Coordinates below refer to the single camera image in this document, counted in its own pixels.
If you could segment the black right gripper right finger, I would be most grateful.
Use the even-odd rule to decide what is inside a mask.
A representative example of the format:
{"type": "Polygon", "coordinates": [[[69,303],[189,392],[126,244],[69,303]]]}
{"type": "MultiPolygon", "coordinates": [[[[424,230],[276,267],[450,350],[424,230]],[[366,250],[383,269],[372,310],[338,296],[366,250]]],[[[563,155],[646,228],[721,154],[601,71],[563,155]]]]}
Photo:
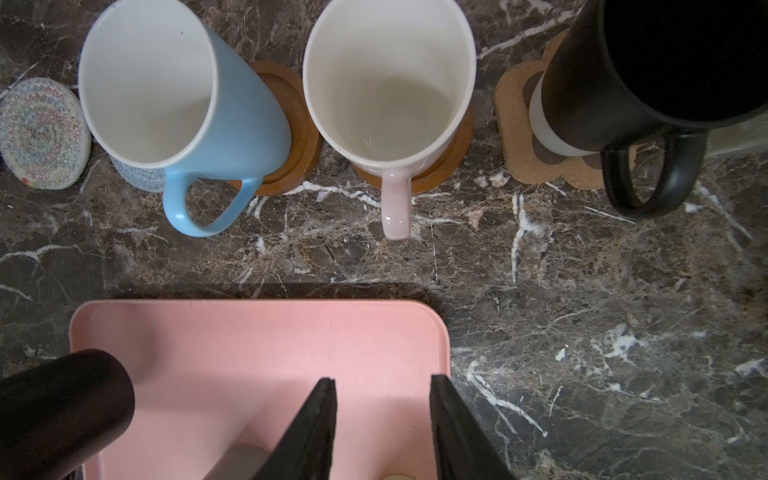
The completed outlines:
{"type": "Polygon", "coordinates": [[[515,478],[446,375],[431,376],[429,404],[440,480],[515,478]]]}

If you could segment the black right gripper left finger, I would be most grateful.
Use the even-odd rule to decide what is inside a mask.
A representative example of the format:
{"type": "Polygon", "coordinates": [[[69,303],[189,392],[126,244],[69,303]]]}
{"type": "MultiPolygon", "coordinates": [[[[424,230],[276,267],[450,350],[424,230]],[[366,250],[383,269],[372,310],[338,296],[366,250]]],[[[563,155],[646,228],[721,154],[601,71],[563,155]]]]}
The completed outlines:
{"type": "Polygon", "coordinates": [[[321,378],[253,479],[328,480],[337,409],[335,381],[321,378]]]}

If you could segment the grey mug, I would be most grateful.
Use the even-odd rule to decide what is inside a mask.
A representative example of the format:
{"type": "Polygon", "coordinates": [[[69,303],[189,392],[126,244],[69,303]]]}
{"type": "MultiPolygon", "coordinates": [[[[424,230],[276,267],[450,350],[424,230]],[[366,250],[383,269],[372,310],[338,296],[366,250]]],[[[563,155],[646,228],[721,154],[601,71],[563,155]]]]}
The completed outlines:
{"type": "Polygon", "coordinates": [[[270,454],[257,447],[238,445],[229,448],[205,475],[204,480],[254,479],[270,454]]]}

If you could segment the light green mug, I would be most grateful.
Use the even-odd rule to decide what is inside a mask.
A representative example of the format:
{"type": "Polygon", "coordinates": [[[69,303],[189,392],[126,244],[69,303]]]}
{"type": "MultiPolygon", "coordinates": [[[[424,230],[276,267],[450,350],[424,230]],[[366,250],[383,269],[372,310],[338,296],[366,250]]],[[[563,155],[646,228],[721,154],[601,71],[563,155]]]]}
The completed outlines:
{"type": "Polygon", "coordinates": [[[407,475],[394,474],[394,475],[388,475],[384,477],[382,480],[414,480],[414,478],[407,475]]]}

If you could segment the black mug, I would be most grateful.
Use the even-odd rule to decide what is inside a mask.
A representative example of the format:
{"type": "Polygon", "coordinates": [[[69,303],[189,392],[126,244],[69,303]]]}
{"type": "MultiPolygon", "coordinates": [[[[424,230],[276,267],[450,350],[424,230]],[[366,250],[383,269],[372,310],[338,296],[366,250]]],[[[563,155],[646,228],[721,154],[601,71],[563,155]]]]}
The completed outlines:
{"type": "Polygon", "coordinates": [[[605,191],[635,220],[680,207],[710,131],[767,108],[763,1],[588,2],[530,99],[534,136],[597,154],[605,191]]]}
{"type": "Polygon", "coordinates": [[[82,350],[1,380],[1,477],[63,479],[119,438],[136,407],[111,354],[82,350]]]}

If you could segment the brown wooden coaster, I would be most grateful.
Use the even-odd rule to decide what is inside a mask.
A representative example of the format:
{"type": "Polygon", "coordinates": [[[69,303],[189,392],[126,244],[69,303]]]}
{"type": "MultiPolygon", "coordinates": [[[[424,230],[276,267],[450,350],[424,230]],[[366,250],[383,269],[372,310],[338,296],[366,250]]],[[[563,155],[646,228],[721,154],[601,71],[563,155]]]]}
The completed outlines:
{"type": "Polygon", "coordinates": [[[193,141],[165,167],[164,198],[179,173],[225,180],[238,190],[226,212],[238,215],[255,196],[301,185],[321,143],[296,72],[270,60],[218,54],[208,112],[193,141]]]}
{"type": "Polygon", "coordinates": [[[474,118],[474,105],[470,103],[455,135],[441,156],[425,170],[412,176],[411,191],[414,195],[437,188],[457,170],[471,145],[474,118]]]}

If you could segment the brown paw shaped coaster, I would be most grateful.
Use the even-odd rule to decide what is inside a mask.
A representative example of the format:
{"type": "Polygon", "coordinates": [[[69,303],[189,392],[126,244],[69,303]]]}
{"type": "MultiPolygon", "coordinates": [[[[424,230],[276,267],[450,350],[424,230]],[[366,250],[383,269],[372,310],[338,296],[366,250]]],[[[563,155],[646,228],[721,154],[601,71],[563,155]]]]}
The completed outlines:
{"type": "Polygon", "coordinates": [[[534,89],[566,36],[565,31],[556,35],[539,60],[509,68],[494,89],[493,105],[505,165],[510,175],[523,184],[563,180],[578,190],[602,190],[599,155],[565,157],[553,153],[536,139],[529,122],[534,89]]]}

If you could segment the white pink mug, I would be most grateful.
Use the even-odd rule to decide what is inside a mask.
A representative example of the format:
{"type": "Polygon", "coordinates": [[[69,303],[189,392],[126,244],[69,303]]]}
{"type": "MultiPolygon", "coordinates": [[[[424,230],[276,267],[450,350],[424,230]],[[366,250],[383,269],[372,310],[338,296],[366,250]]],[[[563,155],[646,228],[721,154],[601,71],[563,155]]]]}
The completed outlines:
{"type": "Polygon", "coordinates": [[[477,55],[456,1],[330,2],[303,59],[327,143],[381,180],[384,235],[411,234],[411,182],[443,154],[474,90],[477,55]]]}

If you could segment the blue mug white inside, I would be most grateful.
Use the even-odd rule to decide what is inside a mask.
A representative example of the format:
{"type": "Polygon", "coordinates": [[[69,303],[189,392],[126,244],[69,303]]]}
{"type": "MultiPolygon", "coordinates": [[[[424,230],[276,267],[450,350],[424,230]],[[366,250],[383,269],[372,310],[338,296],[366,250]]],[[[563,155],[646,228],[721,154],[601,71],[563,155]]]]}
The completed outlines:
{"type": "Polygon", "coordinates": [[[290,154],[291,130],[276,97],[179,1],[110,5],[84,42],[78,89],[86,122],[110,156],[164,173],[165,215],[191,237],[227,229],[290,154]],[[207,225],[186,205],[202,178],[241,184],[207,225]]]}

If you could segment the light grey woven coaster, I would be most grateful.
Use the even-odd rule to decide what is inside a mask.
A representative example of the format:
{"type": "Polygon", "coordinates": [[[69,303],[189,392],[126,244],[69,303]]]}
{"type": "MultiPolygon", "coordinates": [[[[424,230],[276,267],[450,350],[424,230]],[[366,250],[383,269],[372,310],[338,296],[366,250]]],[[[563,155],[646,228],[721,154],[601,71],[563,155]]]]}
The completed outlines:
{"type": "Polygon", "coordinates": [[[48,78],[23,80],[1,104],[1,155],[25,185],[62,190],[80,178],[92,136],[80,100],[48,78]]]}

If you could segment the blue grey round coaster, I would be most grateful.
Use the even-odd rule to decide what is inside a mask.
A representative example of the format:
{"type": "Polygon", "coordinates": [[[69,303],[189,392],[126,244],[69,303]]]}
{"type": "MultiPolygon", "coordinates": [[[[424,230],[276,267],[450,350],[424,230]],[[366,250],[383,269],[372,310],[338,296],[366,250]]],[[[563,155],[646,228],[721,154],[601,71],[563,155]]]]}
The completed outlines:
{"type": "Polygon", "coordinates": [[[131,186],[150,193],[162,193],[165,186],[163,170],[142,169],[110,157],[118,174],[131,186]]]}

